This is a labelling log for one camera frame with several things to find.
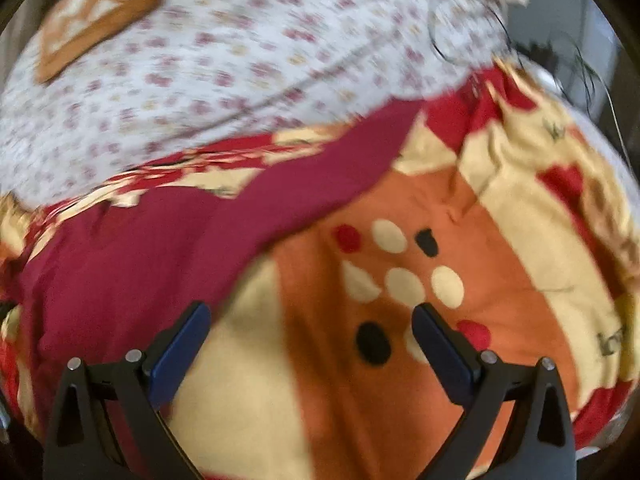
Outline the orange checkered cushion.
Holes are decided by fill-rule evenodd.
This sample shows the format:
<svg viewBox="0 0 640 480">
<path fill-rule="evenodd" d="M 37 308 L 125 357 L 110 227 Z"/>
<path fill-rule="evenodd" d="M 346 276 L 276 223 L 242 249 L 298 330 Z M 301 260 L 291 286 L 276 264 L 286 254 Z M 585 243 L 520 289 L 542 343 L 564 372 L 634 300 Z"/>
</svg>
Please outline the orange checkered cushion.
<svg viewBox="0 0 640 480">
<path fill-rule="evenodd" d="M 36 81 L 43 84 L 162 0 L 60 0 L 40 27 Z"/>
</svg>

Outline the maroon sweater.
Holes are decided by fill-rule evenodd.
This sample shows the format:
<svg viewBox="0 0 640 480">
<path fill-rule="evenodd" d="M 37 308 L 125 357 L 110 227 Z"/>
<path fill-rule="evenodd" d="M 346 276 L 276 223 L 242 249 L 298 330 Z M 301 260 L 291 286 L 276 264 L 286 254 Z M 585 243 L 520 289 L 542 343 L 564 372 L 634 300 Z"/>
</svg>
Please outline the maroon sweater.
<svg viewBox="0 0 640 480">
<path fill-rule="evenodd" d="M 393 101 L 351 126 L 221 141 L 71 204 L 15 278 L 30 365 L 117 360 L 191 302 L 219 304 L 269 244 L 375 185 L 421 108 Z"/>
</svg>

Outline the red orange cream blanket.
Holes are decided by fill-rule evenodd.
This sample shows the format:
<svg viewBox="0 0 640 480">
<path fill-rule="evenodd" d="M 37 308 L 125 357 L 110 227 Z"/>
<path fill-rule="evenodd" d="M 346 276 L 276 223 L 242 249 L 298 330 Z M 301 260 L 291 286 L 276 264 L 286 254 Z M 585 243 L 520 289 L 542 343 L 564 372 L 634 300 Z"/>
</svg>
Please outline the red orange cream blanket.
<svg viewBox="0 0 640 480">
<path fill-rule="evenodd" d="M 411 333 L 418 304 L 477 350 L 558 364 L 578 446 L 638 382 L 639 220 L 567 110 L 503 61 L 416 102 L 375 185 L 269 244 L 210 306 L 167 410 L 204 477 L 416 477 L 460 414 Z M 15 278 L 87 195 L 1 200 L 1 390 L 37 438 L 66 363 L 30 365 Z"/>
</svg>

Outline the white floral quilt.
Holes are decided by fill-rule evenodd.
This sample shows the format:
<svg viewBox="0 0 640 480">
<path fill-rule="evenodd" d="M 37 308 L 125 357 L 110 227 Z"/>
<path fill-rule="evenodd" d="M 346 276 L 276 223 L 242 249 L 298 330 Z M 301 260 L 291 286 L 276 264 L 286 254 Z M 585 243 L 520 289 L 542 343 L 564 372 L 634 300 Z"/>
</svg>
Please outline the white floral quilt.
<svg viewBox="0 0 640 480">
<path fill-rule="evenodd" d="M 1 188 L 38 207 L 229 136 L 329 124 L 458 84 L 506 45 L 494 0 L 163 0 L 1 95 Z"/>
</svg>

